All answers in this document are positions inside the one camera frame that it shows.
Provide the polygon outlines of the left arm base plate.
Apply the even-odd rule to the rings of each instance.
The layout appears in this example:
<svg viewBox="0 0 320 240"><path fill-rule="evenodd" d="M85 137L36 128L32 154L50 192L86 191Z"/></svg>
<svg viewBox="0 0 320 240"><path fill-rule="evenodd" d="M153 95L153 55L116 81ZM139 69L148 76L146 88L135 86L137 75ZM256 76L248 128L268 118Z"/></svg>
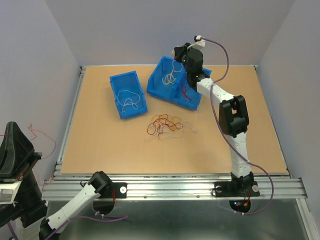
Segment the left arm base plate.
<svg viewBox="0 0 320 240"><path fill-rule="evenodd" d="M100 198L105 199L125 199L127 197L127 183L126 182L113 182L111 184L111 190L101 195Z"/></svg>

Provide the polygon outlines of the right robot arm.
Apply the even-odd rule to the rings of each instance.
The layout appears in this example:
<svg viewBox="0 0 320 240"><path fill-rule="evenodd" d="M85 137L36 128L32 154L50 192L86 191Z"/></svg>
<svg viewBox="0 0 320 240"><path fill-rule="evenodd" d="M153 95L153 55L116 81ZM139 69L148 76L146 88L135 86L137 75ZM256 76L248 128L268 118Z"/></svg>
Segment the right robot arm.
<svg viewBox="0 0 320 240"><path fill-rule="evenodd" d="M203 70L203 54L200 42L185 43L174 48L174 59L186 72L188 85L197 93L210 99L211 107L218 108L215 119L218 128L230 148L231 180L216 181L212 190L215 197L258 197L259 187L254 180L248 161L246 133L249 115L246 100L234 96L219 87Z"/></svg>

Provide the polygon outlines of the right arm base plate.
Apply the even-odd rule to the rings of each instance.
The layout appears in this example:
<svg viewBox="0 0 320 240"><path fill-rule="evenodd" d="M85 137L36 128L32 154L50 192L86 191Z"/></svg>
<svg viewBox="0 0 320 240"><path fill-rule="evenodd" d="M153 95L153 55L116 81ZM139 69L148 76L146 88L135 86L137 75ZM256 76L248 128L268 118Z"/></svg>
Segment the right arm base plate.
<svg viewBox="0 0 320 240"><path fill-rule="evenodd" d="M238 186L231 181L217 181L214 182L211 195L217 198L259 197L260 191L254 191L253 185Z"/></svg>

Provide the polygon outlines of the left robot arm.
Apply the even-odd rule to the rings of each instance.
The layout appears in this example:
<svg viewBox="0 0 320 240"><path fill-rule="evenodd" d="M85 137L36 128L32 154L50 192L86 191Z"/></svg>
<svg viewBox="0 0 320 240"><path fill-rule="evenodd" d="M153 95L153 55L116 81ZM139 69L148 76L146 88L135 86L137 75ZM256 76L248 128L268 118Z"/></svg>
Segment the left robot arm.
<svg viewBox="0 0 320 240"><path fill-rule="evenodd" d="M88 204L111 193L112 180L95 172L82 189L55 212L44 199L33 168L42 159L15 121L6 124L0 144L0 225L18 220L23 229L35 227L39 240L57 240L64 227Z"/></svg>

